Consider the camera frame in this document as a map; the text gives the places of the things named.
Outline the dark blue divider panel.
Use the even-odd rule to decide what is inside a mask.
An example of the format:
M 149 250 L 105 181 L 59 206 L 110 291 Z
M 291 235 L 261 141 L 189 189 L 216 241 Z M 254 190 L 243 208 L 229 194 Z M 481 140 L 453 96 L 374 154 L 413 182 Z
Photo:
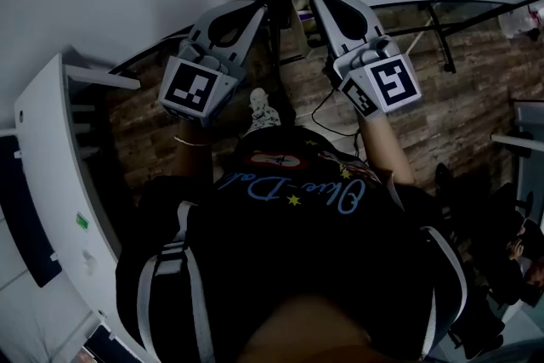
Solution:
M 15 136 L 0 137 L 0 208 L 14 244 L 40 288 L 62 272 L 31 198 Z

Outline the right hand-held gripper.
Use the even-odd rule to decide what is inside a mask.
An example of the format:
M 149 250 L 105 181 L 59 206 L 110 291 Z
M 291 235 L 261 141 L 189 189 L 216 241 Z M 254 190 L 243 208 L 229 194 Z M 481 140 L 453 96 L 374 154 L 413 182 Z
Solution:
M 339 57 L 332 63 L 338 90 L 363 118 L 390 113 L 422 97 L 409 57 L 393 38 L 382 36 L 383 27 L 368 5 L 360 0 L 310 0 L 310 6 L 329 49 Z M 377 38 L 364 44 L 371 37 Z

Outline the white shelf unit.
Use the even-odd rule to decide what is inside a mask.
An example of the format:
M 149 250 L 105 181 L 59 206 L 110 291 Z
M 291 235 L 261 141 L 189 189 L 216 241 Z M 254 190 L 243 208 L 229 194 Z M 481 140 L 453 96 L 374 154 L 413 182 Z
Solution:
M 80 148 L 74 123 L 71 82 L 136 90 L 139 81 L 80 66 L 56 54 L 14 103 L 22 166 L 38 217 L 62 270 L 83 301 L 128 349 L 144 363 L 159 363 L 126 331 L 116 308 L 116 265 L 121 244 L 100 202 L 84 163 L 95 153 Z M 89 222 L 76 223 L 76 213 Z

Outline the patterned trouser leg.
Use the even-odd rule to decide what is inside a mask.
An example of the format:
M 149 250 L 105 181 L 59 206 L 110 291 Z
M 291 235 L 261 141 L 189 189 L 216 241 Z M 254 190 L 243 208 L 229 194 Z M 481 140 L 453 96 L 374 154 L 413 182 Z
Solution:
M 249 133 L 258 131 L 263 128 L 278 127 L 281 125 L 281 119 L 276 109 L 266 105 L 263 108 L 254 110 L 252 113 L 252 124 L 246 131 Z

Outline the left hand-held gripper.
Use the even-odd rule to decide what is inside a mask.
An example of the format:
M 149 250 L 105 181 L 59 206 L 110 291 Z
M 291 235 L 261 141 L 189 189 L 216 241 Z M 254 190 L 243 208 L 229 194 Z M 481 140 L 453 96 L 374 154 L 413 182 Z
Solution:
M 189 36 L 196 43 L 183 40 L 167 62 L 158 102 L 168 114 L 201 127 L 218 117 L 246 77 L 241 64 L 265 12 L 261 0 L 234 1 L 196 21 Z

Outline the thin white strip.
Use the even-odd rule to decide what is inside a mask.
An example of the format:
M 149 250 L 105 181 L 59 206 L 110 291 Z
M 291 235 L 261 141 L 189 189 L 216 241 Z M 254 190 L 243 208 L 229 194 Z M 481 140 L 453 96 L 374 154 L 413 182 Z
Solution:
M 419 43 L 420 39 L 422 38 L 423 34 L 428 31 L 429 27 L 431 26 L 431 24 L 433 23 L 433 18 L 429 18 L 425 24 L 425 29 L 422 30 L 422 31 L 419 31 L 416 35 L 416 37 L 414 38 L 414 40 L 412 41 L 412 43 L 410 44 L 410 46 L 407 48 L 407 50 L 405 51 L 405 54 L 407 55 L 410 55 L 411 51 L 415 48 L 415 46 Z

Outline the clear plastic bag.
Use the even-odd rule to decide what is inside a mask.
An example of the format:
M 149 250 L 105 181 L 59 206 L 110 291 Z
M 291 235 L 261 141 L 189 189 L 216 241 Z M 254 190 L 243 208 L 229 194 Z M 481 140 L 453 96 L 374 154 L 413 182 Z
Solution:
M 506 38 L 527 36 L 536 41 L 544 32 L 544 0 L 501 14 L 498 22 Z

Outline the person's left forearm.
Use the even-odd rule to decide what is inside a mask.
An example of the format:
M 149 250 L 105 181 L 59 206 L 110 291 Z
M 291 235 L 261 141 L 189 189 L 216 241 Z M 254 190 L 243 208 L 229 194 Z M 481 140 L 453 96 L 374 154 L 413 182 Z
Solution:
M 213 182 L 212 136 L 208 128 L 181 121 L 174 135 L 175 157 L 171 174 L 194 179 L 200 184 Z

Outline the person's right forearm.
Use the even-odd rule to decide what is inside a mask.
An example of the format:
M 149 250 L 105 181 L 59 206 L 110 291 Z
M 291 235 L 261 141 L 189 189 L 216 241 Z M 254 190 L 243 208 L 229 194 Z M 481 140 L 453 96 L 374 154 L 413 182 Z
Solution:
M 415 185 L 411 165 L 386 115 L 380 114 L 371 119 L 357 115 L 357 118 L 370 164 L 381 171 L 390 172 L 396 184 Z

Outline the black office chair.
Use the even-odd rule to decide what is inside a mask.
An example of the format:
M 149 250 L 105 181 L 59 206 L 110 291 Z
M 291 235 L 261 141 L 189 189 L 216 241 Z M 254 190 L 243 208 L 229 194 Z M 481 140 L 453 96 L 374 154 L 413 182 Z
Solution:
M 446 227 L 455 237 L 467 238 L 486 226 L 513 238 L 526 231 L 525 218 L 515 207 L 513 185 L 506 183 L 492 192 L 487 167 L 456 178 L 440 163 L 435 185 L 440 206 L 448 210 Z

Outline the grey office desk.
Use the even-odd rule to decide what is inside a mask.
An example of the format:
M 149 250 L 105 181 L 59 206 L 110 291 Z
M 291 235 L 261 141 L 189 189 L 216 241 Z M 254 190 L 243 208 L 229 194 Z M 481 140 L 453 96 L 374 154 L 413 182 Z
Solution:
M 508 133 L 493 133 L 492 143 L 513 155 L 515 207 L 544 231 L 544 99 L 512 99 Z

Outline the white shoe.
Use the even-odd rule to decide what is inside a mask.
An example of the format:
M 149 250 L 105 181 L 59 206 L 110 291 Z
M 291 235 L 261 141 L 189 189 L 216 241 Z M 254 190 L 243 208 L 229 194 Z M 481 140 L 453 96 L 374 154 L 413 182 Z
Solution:
M 252 111 L 257 113 L 265 111 L 269 106 L 268 95 L 263 88 L 255 88 L 250 94 L 250 107 Z

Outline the black printed t-shirt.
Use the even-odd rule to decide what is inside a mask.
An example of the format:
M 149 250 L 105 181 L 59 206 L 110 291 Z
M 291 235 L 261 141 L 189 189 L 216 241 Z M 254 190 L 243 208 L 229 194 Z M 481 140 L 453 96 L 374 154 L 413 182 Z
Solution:
M 307 128 L 260 129 L 214 184 L 147 184 L 116 267 L 118 315 L 161 363 L 235 363 L 283 303 L 322 297 L 379 351 L 422 358 L 468 301 L 429 203 Z

